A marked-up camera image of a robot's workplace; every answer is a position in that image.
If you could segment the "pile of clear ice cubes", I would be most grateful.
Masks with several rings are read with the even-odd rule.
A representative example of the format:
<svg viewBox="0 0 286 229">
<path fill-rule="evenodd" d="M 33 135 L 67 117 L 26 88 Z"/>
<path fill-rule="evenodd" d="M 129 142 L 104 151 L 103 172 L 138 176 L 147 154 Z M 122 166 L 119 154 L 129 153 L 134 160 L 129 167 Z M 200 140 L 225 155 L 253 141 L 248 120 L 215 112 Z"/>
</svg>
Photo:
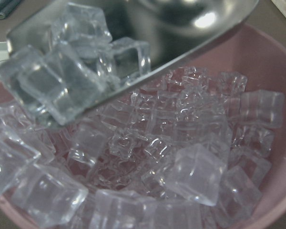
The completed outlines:
<svg viewBox="0 0 286 229">
<path fill-rule="evenodd" d="M 101 8 L 70 2 L 52 49 L 0 63 L 0 195 L 40 228 L 215 229 L 250 217 L 285 96 L 237 72 L 180 66 L 77 119 L 150 71 L 150 46 L 113 40 Z"/>
</svg>

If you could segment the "stainless steel ice scoop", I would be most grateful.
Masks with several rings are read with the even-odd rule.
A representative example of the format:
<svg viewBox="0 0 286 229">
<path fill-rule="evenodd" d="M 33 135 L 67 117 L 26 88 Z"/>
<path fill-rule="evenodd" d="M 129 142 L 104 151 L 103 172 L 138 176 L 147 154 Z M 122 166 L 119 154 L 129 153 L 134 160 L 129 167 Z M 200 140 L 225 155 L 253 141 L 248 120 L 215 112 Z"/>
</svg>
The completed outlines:
<svg viewBox="0 0 286 229">
<path fill-rule="evenodd" d="M 168 70 L 197 58 L 237 32 L 258 4 L 256 0 L 83 0 L 104 11 L 113 38 L 131 37 L 151 47 L 152 71 L 91 110 L 116 99 Z"/>
</svg>

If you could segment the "pink bowl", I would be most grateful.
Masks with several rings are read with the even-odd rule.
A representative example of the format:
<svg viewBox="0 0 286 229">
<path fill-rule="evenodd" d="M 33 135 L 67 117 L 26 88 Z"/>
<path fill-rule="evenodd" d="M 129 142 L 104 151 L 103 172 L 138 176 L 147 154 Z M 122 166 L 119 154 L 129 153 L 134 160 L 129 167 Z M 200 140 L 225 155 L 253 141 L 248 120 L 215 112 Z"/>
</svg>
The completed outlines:
<svg viewBox="0 0 286 229">
<path fill-rule="evenodd" d="M 247 90 L 266 89 L 285 95 L 283 125 L 276 130 L 270 155 L 272 168 L 261 185 L 263 197 L 250 219 L 235 224 L 236 229 L 265 229 L 286 213 L 286 48 L 245 25 L 189 64 L 207 67 L 212 73 L 237 71 L 248 77 Z"/>
</svg>

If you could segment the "grey folded cloth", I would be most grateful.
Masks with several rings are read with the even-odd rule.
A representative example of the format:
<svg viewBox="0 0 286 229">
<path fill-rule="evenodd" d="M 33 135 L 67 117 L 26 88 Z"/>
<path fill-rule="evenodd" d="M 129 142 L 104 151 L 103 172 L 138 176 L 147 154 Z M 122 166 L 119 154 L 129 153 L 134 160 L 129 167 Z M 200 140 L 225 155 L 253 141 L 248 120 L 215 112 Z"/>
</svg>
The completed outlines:
<svg viewBox="0 0 286 229">
<path fill-rule="evenodd" d="M 22 0 L 0 0 L 0 20 L 7 18 Z"/>
</svg>

